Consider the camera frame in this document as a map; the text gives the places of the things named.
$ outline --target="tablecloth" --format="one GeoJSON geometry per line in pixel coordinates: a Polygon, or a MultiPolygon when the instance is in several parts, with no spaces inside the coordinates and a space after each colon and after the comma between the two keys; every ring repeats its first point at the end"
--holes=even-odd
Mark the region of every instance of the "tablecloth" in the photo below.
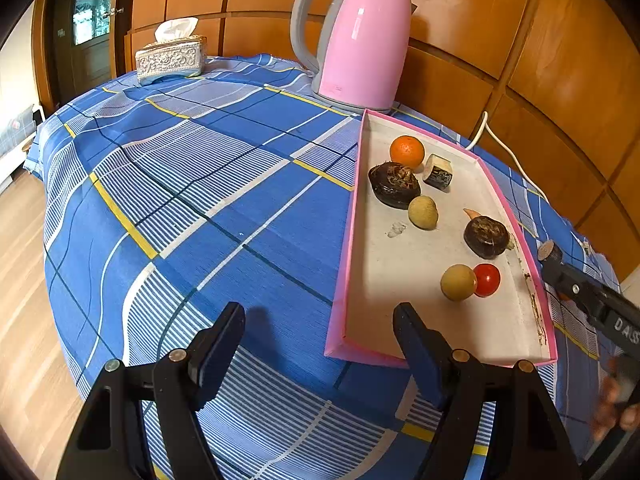
{"type": "MultiPolygon", "coordinates": [[[[396,104],[395,117],[468,140],[396,104]]],[[[45,273],[83,397],[104,362],[153,362],[212,325],[227,301],[246,335],[220,394],[198,414],[227,479],[410,479],[439,414],[407,370],[322,355],[360,117],[327,107],[310,73],[269,55],[214,57],[200,77],[140,87],[128,73],[60,108],[26,167],[44,181],[45,273]]],[[[532,251],[618,288],[606,259],[505,164],[489,164],[532,251]]],[[[600,362],[615,348],[548,290],[559,359],[540,367],[578,458],[600,362]]],[[[468,478],[491,432],[486,403],[468,478]]],[[[155,405],[152,459],[171,477],[155,405]]]]}

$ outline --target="pink electric kettle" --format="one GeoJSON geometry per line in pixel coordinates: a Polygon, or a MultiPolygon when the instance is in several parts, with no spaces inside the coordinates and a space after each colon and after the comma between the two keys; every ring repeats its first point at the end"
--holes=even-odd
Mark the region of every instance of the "pink electric kettle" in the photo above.
{"type": "Polygon", "coordinates": [[[333,0],[320,33],[318,56],[305,46],[311,0],[296,0],[291,44],[316,73],[311,89],[333,106],[355,112],[392,107],[409,42],[411,0],[333,0]]]}

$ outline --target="white tissue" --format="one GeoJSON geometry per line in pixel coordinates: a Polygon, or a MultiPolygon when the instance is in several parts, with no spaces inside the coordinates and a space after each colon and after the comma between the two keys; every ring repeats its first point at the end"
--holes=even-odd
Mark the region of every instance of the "white tissue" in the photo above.
{"type": "Polygon", "coordinates": [[[186,38],[191,35],[197,23],[197,18],[177,18],[161,23],[156,28],[156,41],[186,38]]]}

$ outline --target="gray kettle handle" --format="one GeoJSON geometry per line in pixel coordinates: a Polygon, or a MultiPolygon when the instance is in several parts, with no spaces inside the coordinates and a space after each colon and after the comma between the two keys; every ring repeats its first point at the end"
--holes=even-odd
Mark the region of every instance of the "gray kettle handle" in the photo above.
{"type": "MultiPolygon", "coordinates": [[[[290,24],[291,46],[300,62],[312,72],[318,73],[320,70],[318,58],[309,52],[305,43],[305,23],[310,4],[311,0],[295,0],[293,2],[290,24]]],[[[333,23],[327,23],[325,19],[322,28],[325,27],[333,28],[333,23]]]]}

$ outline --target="orange fruit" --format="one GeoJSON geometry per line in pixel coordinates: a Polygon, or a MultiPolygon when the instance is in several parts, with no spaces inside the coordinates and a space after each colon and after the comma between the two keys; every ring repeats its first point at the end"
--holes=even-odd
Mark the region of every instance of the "orange fruit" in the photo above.
{"type": "Polygon", "coordinates": [[[415,137],[403,135],[391,143],[389,156],[392,162],[404,164],[414,170],[424,160],[424,146],[415,137]]]}

